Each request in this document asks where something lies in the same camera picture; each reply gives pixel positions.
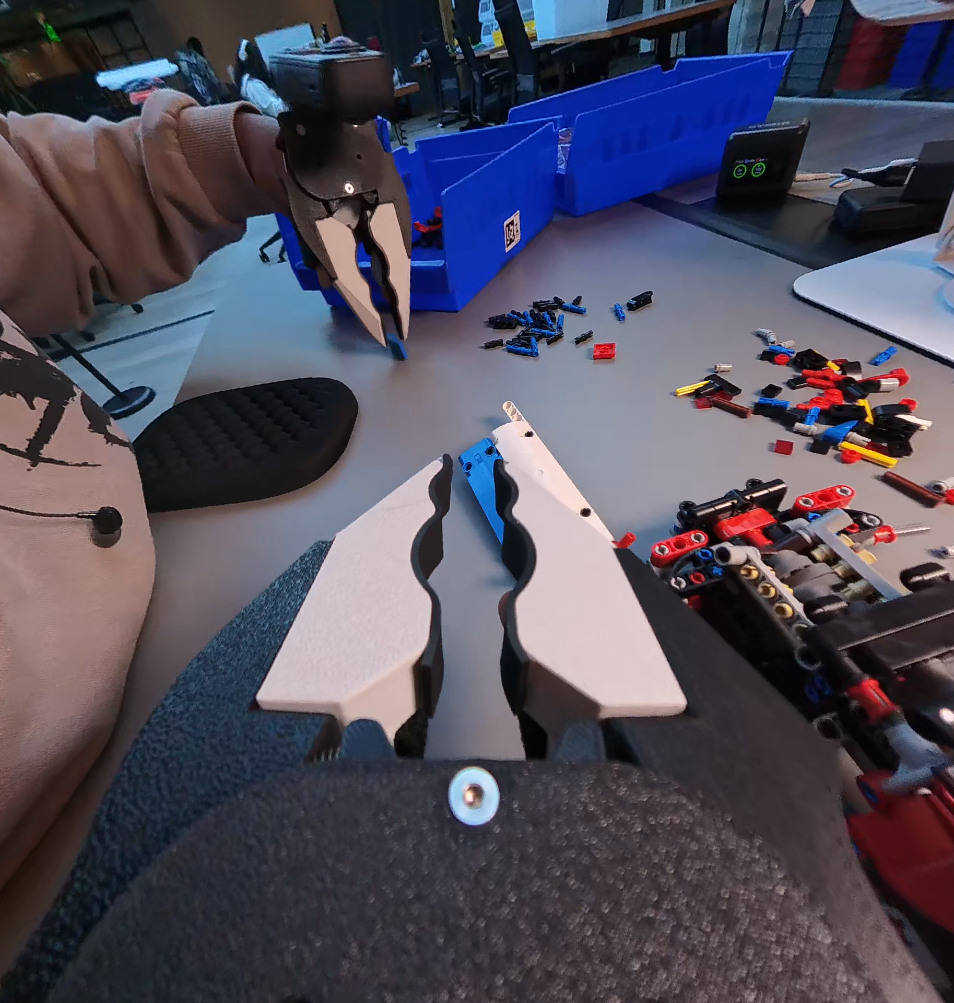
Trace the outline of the pile of black and blue pins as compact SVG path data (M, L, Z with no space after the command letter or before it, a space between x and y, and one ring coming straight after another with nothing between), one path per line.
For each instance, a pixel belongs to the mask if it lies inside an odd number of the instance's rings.
M583 317L586 313L583 296L578 295L535 300L529 307L491 315L485 326L494 335L482 342L479 350L536 359L543 346L551 347L564 339L567 316Z

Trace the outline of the person's beige sweatshirt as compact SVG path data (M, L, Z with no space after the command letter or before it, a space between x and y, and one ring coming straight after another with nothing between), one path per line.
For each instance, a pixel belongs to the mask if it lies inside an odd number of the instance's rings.
M108 743L150 603L155 550L131 442L7 317L0 504L118 508L117 545L80 521L0 512L0 893Z

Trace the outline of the black device with screen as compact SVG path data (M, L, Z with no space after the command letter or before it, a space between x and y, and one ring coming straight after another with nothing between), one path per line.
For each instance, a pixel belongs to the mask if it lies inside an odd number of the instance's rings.
M781 200L794 183L810 122L808 118L764 122L728 138L715 198L724 204Z

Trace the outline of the black office chair base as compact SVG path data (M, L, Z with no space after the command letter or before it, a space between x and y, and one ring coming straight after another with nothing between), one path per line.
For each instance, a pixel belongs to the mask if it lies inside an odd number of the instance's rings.
M173 333L180 342L180 334L188 335L186 342L195 347L201 340L202 331L195 326L204 324L214 315L213 309L206 309L185 315L160 324L143 327L131 333L117 336L98 336L91 331L68 334L54 334L34 338L34 343L44 350L46 358L56 363L72 361L82 369L98 385L107 391L108 398L103 402L104 411L116 419L133 416L150 407L157 399L157 391L146 384L119 385L106 375L92 358L93 354L128 346L137 354L150 347L149 341L166 333Z

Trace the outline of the black office chair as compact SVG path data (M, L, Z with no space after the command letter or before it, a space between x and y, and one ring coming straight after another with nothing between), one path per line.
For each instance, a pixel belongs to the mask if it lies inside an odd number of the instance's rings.
M495 19L503 35L508 65L492 67L478 60L468 37L456 34L463 62L470 72L469 129L503 124L514 107L540 97L540 73L518 2L494 1Z

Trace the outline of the pile of loose lego pieces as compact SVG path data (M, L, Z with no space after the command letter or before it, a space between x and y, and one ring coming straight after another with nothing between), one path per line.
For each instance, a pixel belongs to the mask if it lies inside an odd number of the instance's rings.
M895 365L898 347L861 361L798 346L771 329L752 334L761 344L759 361L780 370L775 381L746 391L733 365L717 363L672 395L692 401L696 409L773 422L784 432L771 447L775 453L792 454L803 439L818 456L836 453L842 462L867 461L883 470L911 457L915 437L932 427L919 414L918 401L906 394L911 376Z

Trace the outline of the white monitor stand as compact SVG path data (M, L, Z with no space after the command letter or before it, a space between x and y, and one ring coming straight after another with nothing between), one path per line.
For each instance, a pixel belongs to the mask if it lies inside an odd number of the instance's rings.
M934 236L815 270L796 297L954 365L954 190Z

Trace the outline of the white and blue lego panel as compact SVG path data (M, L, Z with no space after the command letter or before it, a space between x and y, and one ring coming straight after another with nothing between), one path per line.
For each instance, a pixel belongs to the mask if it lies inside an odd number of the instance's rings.
M619 546L619 541L609 532L594 506L572 482L518 406L506 400L503 410L507 416L505 423L492 429L488 436L458 455L470 491L497 542L501 544L504 540L504 521L497 511L494 480L494 466L501 459L531 474L551 495L587 522L607 542Z

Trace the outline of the long blue plastic bin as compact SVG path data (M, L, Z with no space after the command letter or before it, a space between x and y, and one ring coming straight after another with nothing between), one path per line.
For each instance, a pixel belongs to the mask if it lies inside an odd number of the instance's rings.
M511 108L571 132L557 207L580 217L713 174L735 131L764 122L793 51L680 58Z

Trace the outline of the person's left forearm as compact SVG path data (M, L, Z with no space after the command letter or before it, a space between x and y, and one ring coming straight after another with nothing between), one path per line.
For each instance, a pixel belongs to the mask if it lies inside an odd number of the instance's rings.
M287 211L278 123L175 90L136 118L0 114L0 332L84 325L189 280L247 220Z

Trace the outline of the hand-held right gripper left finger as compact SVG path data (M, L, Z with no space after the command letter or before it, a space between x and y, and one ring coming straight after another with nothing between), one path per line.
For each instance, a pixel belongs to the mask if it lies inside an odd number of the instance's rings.
M447 454L333 538L256 694L258 708L371 721L393 746L424 746L444 679L442 608L430 578L444 557Z

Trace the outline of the stack of storage bins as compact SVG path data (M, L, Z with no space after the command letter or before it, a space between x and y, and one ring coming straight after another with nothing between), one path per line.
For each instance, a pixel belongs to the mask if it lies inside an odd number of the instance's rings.
M815 2L781 22L776 47L791 53L781 97L954 103L954 19L896 26Z

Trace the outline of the black charger box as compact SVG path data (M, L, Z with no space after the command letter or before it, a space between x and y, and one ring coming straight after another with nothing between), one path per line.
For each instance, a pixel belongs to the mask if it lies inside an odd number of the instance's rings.
M954 139L926 143L918 157L882 168L842 169L841 176L868 184L847 190L835 205L834 223L846 235L933 232L954 192Z

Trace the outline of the brown lego axle connector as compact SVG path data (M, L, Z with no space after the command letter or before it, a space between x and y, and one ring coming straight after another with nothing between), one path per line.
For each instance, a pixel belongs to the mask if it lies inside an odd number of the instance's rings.
M925 508L936 508L945 503L945 495L915 483L894 470L886 470L882 475L882 482L895 489L900 495L909 497Z

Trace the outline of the blue bin with square tag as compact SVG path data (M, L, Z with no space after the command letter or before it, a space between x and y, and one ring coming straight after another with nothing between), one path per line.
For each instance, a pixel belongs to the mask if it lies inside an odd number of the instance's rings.
M533 120L429 135L393 160L414 224L440 217L441 239L413 230L410 307L458 312L550 222L558 126Z

